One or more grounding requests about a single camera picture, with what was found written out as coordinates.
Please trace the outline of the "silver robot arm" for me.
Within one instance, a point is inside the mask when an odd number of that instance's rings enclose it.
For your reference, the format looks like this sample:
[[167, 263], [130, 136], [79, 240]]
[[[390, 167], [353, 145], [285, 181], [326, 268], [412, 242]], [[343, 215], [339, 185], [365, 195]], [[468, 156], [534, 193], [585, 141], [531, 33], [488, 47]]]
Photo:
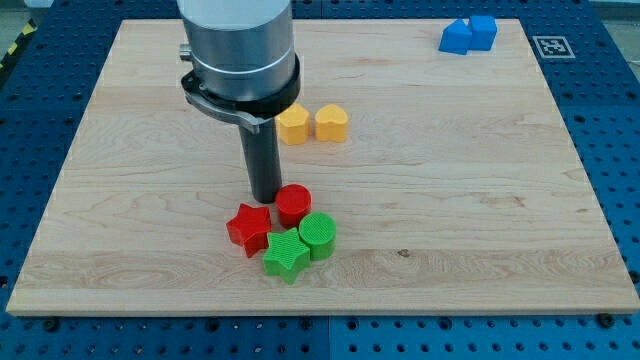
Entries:
[[300, 90], [289, 0], [178, 0], [193, 70], [181, 84], [201, 112], [257, 134]]

